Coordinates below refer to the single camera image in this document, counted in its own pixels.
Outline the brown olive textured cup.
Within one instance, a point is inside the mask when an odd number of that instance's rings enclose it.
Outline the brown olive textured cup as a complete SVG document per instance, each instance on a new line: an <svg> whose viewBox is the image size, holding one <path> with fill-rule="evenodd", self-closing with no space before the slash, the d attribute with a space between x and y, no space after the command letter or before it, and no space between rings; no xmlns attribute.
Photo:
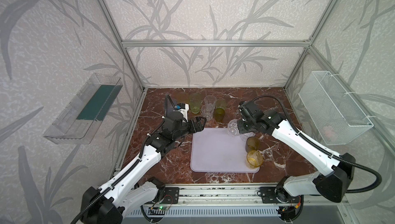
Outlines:
<svg viewBox="0 0 395 224"><path fill-rule="evenodd" d="M249 137L245 143L245 150L247 153L257 151L260 147L260 140L256 137Z"/></svg>

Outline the lilac plastic tray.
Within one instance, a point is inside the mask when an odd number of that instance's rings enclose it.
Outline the lilac plastic tray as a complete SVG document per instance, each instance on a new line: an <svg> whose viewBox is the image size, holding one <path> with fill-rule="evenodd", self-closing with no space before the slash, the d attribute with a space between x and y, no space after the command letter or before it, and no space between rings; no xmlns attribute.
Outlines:
<svg viewBox="0 0 395 224"><path fill-rule="evenodd" d="M240 136L231 137L227 128L205 128L193 134L190 168L202 173L256 173L246 165L247 152Z"/></svg>

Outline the amber faceted cup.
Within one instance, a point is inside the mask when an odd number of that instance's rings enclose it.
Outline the amber faceted cup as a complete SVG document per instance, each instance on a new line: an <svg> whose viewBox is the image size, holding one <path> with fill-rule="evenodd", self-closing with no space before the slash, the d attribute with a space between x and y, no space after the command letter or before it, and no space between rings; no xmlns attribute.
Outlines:
<svg viewBox="0 0 395 224"><path fill-rule="evenodd" d="M263 156L262 156L262 154L259 152L259 151L257 151L257 150L252 150L252 151L249 151L248 153L247 153L247 156L246 156L246 165L249 167L249 168L251 168L251 169L253 169L253 168L259 168L260 166L262 166L262 164L263 164Z"/></svg>

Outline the clear faceted cup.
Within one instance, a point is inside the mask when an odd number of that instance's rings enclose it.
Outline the clear faceted cup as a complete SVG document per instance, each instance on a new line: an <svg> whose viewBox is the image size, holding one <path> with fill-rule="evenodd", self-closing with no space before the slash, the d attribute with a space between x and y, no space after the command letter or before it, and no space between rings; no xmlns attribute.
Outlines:
<svg viewBox="0 0 395 224"><path fill-rule="evenodd" d="M240 135L240 137L241 137L241 139L242 139L243 141L246 141L248 138L254 137L254 136L255 136L255 133L254 133L254 132L248 132L248 133L244 133L244 134L241 134L241 135Z"/></svg>

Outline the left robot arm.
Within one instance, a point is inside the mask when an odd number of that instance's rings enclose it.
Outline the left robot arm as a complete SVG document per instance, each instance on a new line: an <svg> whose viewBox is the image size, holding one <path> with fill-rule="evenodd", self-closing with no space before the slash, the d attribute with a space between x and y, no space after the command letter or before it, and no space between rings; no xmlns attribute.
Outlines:
<svg viewBox="0 0 395 224"><path fill-rule="evenodd" d="M81 211L72 220L75 224L120 224L135 207L152 201L164 184L150 180L139 188L135 185L143 175L159 163L175 147L180 138L201 132L205 117L187 117L184 109L162 117L160 125L147 134L139 154L116 176L99 188L90 187L82 197Z"/></svg>

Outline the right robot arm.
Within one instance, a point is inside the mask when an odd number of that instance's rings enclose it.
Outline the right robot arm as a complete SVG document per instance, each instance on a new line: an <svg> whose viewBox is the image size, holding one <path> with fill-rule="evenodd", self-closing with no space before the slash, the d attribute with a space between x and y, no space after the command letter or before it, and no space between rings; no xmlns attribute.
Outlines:
<svg viewBox="0 0 395 224"><path fill-rule="evenodd" d="M341 155L310 138L295 126L283 104L281 108L282 114L275 110L262 111L254 100L242 101L238 106L241 119L237 122L240 134L254 132L270 135L303 156L316 168L314 173L286 176L278 182L274 191L278 201L286 203L291 197L318 195L339 203L345 194L368 192L382 183L380 173L358 164L351 154ZM350 189L357 168L374 175L375 180L366 187Z"/></svg>

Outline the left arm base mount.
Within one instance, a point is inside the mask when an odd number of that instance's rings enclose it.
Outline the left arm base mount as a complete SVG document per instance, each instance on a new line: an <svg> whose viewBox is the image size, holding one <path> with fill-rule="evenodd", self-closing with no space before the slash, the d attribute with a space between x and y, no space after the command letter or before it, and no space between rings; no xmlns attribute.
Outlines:
<svg viewBox="0 0 395 224"><path fill-rule="evenodd" d="M158 190L158 193L150 203L177 204L180 197L180 188L165 187Z"/></svg>

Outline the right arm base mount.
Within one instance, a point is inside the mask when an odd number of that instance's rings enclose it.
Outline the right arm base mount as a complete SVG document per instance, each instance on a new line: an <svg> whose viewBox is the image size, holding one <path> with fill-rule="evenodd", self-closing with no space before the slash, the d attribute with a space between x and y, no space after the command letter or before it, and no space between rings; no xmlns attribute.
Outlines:
<svg viewBox="0 0 395 224"><path fill-rule="evenodd" d="M282 188L260 187L257 196L263 203L300 205L303 200L301 196L291 196Z"/></svg>

